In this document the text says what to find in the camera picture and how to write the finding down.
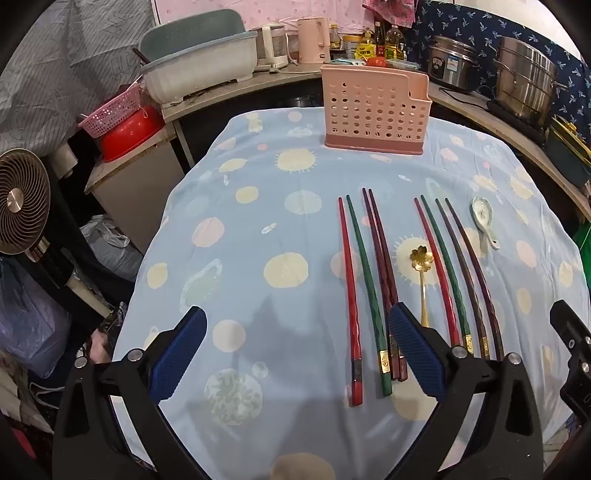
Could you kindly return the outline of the yellow seasoning bag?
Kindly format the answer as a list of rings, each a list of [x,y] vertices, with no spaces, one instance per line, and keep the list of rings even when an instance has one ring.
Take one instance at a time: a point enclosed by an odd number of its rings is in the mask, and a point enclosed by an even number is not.
[[[375,43],[368,43],[367,41],[360,42],[356,45],[355,58],[357,60],[370,60],[377,56],[377,47]]]

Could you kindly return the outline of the dark maroon chopstick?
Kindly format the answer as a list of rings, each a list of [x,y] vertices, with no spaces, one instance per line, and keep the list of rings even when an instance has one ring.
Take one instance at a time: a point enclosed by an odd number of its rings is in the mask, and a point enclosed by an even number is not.
[[[450,200],[448,198],[445,199],[445,202],[446,202],[446,204],[447,204],[447,206],[448,206],[448,208],[449,208],[449,210],[450,210],[450,212],[451,212],[451,214],[458,226],[460,234],[462,235],[462,238],[463,238],[464,243],[466,245],[467,252],[470,256],[474,271],[476,273],[478,283],[480,285],[480,288],[481,288],[481,291],[483,294],[486,310],[487,310],[488,317],[489,317],[490,329],[491,329],[491,333],[493,336],[496,359],[502,360],[505,357],[505,350],[504,350],[504,345],[503,345],[501,329],[500,329],[499,321],[497,318],[493,299],[492,299],[492,296],[491,296],[491,293],[490,293],[490,290],[489,290],[489,287],[487,284],[487,280],[484,275],[484,271],[482,269],[482,266],[480,264],[480,261],[479,261],[477,255],[476,255],[476,252],[474,250],[472,242],[470,241],[470,238],[469,238],[468,234],[466,233],[465,228],[460,220],[460,217],[456,213],[452,203],[450,202]]]

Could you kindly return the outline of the stacked green yellow bowls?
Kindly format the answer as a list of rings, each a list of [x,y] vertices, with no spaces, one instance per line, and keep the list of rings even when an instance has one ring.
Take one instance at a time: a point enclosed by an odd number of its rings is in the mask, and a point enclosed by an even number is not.
[[[590,180],[590,148],[573,123],[554,115],[549,122],[545,151],[559,172],[577,188]]]

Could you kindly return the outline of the green plastic bag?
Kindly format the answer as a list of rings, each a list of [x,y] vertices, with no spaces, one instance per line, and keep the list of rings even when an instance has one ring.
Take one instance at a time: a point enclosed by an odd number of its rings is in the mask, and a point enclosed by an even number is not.
[[[579,226],[573,236],[573,241],[579,249],[583,270],[589,276],[591,266],[591,224],[589,221],[585,221]]]

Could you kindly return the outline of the brown chopstick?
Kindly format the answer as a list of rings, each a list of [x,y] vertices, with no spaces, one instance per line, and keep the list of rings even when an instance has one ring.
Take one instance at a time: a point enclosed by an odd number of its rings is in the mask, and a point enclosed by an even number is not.
[[[475,345],[479,346],[479,352],[481,356],[487,360],[490,359],[490,348],[489,342],[487,338],[486,328],[484,325],[483,314],[480,307],[480,303],[478,297],[476,295],[474,280],[472,278],[472,274],[470,269],[467,265],[466,258],[462,251],[461,245],[457,238],[457,235],[454,231],[452,223],[449,219],[448,214],[446,213],[442,202],[439,199],[435,200],[436,205],[439,209],[439,212],[444,220],[446,225],[448,234],[450,236],[453,249],[455,252],[455,256],[458,261],[458,265],[460,267],[460,273],[455,276],[456,286],[454,287],[455,297],[456,297],[456,304],[458,307],[458,314],[460,319],[460,327],[463,339],[465,341],[465,346],[470,352],[474,352]],[[468,302],[469,305],[472,307],[474,321],[476,326],[476,332],[473,333],[471,330],[471,325],[469,323],[469,316],[466,307],[466,302],[464,301],[464,297],[462,296],[462,289],[466,289],[466,293],[468,295]]]

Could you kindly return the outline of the pink floral garment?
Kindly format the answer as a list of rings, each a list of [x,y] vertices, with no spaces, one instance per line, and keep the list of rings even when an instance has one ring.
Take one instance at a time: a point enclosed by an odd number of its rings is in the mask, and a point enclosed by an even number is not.
[[[372,11],[387,22],[410,28],[416,20],[416,0],[365,0],[363,8]]]

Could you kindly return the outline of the red chopstick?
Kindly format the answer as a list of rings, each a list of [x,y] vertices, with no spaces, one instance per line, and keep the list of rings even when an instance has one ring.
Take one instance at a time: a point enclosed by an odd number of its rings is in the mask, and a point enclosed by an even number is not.
[[[363,355],[360,339],[360,324],[358,305],[356,305],[356,277],[353,269],[353,257],[351,244],[349,244],[349,231],[346,224],[345,206],[342,197],[338,199],[339,221],[342,230],[342,254],[344,254],[346,299],[348,299],[349,312],[349,350],[351,350],[352,382],[351,404],[360,406],[363,404]]]
[[[457,319],[454,311],[454,306],[451,298],[450,286],[446,277],[446,271],[444,265],[442,263],[439,250],[437,247],[437,241],[434,237],[432,232],[430,222],[426,216],[425,209],[422,206],[422,202],[418,199],[414,199],[415,205],[417,207],[423,228],[427,235],[427,239],[430,246],[430,251],[433,253],[434,256],[434,264],[436,269],[437,278],[439,280],[439,285],[441,289],[441,295],[443,299],[443,304],[446,312],[446,319],[448,324],[448,331],[451,340],[451,345],[456,346],[461,344],[461,337],[460,331],[457,325]]]

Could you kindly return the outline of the dark soy sauce bottle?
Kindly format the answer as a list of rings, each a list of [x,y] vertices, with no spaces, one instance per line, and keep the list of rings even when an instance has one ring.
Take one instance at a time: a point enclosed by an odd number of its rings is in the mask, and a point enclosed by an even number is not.
[[[386,53],[385,29],[382,21],[375,22],[374,40],[376,44],[376,56],[384,57]]]

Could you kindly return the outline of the white ceramic spoon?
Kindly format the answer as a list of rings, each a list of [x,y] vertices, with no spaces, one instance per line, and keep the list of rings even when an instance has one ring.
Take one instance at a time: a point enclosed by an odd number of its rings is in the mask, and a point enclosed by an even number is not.
[[[471,202],[472,218],[480,230],[489,241],[494,250],[500,249],[500,243],[493,231],[493,208],[490,202],[484,197],[474,197]]]

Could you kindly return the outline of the red plastic basin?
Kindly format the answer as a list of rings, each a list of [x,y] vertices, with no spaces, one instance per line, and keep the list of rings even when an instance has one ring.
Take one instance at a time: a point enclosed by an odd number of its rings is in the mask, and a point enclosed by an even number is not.
[[[158,110],[145,106],[100,138],[102,160],[110,163],[134,150],[164,127]]]

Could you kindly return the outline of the pink dotted curtain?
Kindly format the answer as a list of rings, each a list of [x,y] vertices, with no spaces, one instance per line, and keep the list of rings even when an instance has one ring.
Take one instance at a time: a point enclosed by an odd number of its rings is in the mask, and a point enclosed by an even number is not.
[[[296,28],[301,18],[322,17],[337,23],[339,31],[360,33],[374,25],[373,13],[363,8],[363,1],[317,0],[161,0],[153,1],[160,23],[204,12],[231,9],[238,12],[246,29],[264,24],[283,24]]]

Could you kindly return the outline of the gold flower spoon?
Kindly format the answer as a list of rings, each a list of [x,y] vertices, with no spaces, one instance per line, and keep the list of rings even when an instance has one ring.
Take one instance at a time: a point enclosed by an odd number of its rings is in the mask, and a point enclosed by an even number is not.
[[[431,270],[434,256],[425,245],[420,245],[413,249],[410,255],[412,267],[419,273],[421,287],[421,324],[424,327],[430,327],[430,318],[427,301],[427,282],[426,274]]]

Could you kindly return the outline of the pink plastic basket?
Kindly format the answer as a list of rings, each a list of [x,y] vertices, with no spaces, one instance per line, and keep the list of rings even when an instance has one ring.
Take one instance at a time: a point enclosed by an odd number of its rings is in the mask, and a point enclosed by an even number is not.
[[[90,137],[97,139],[128,119],[141,108],[141,85],[132,83],[126,90],[97,108],[78,123]]]

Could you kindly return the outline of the maroon chopstick pair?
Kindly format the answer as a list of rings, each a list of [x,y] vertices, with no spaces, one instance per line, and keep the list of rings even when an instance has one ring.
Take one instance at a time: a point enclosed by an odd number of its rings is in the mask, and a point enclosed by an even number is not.
[[[370,231],[372,232],[372,238],[374,243],[374,250],[375,256],[377,260],[378,266],[378,276],[380,282],[380,289],[382,295],[382,304],[384,310],[384,324],[385,324],[385,335],[388,342],[388,355],[389,355],[389,362],[390,362],[390,369],[391,369],[391,379],[393,381],[397,381],[400,379],[400,363],[399,363],[399,354],[398,354],[398,346],[396,344],[396,340],[394,340],[394,336],[391,334],[390,326],[389,326],[389,313],[391,309],[391,288],[389,284],[388,272],[386,268],[385,262],[385,254],[383,250],[383,243],[379,233],[379,226],[377,222],[376,213],[377,210],[374,208],[374,203],[372,202],[372,192],[367,191],[366,188],[362,189],[363,193],[363,202],[365,202],[365,206],[368,212],[369,224],[370,224]]]

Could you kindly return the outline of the cooking oil bottle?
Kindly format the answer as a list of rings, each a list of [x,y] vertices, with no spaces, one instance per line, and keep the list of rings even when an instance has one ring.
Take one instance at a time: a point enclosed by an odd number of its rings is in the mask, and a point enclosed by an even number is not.
[[[392,26],[385,36],[385,56],[387,59],[405,60],[406,40],[398,26]]]

